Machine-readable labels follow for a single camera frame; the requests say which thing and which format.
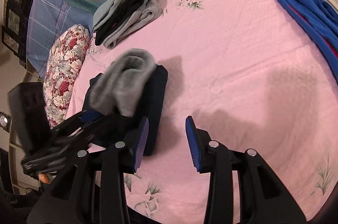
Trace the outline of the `pink floral bed sheet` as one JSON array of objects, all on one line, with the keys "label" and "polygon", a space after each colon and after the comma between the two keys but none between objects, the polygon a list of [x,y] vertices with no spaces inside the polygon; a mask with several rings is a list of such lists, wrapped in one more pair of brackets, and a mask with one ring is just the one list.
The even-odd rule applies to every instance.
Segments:
[{"label": "pink floral bed sheet", "polygon": [[186,117],[231,150],[254,148],[313,218],[337,182],[337,84],[276,0],[161,0],[163,13],[114,49],[90,46],[68,115],[124,51],[168,71],[154,154],[125,176],[127,203],[161,223],[202,223],[209,175],[193,166]]}]

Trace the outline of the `blue plaid pillow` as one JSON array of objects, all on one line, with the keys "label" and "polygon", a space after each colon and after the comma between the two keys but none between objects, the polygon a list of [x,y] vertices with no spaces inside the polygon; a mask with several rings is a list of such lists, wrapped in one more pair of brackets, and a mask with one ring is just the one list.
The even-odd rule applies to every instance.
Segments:
[{"label": "blue plaid pillow", "polygon": [[45,77],[49,51],[54,42],[75,24],[92,31],[93,15],[64,0],[33,0],[29,14],[26,58]]}]

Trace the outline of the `red floral pillow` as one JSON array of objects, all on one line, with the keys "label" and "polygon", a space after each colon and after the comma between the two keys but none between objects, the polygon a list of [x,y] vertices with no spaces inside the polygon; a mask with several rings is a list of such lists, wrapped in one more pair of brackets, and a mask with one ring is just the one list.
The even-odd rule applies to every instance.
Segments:
[{"label": "red floral pillow", "polygon": [[52,45],[43,83],[45,111],[51,128],[66,119],[75,80],[89,46],[89,31],[75,24]]}]

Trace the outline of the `bottom grey folded pants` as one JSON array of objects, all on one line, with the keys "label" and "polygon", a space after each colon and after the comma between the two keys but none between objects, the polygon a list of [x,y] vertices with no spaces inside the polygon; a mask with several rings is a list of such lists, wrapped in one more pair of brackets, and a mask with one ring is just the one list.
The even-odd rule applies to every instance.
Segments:
[{"label": "bottom grey folded pants", "polygon": [[107,49],[114,49],[124,38],[157,19],[162,12],[159,0],[144,0],[136,11],[103,39],[102,45]]}]

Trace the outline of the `blue garment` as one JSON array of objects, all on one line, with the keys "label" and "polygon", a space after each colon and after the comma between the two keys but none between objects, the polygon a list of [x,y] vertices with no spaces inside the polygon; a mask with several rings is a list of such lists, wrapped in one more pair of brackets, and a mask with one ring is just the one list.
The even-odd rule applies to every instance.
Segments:
[{"label": "blue garment", "polygon": [[277,0],[301,26],[337,79],[337,12],[325,0]]}]

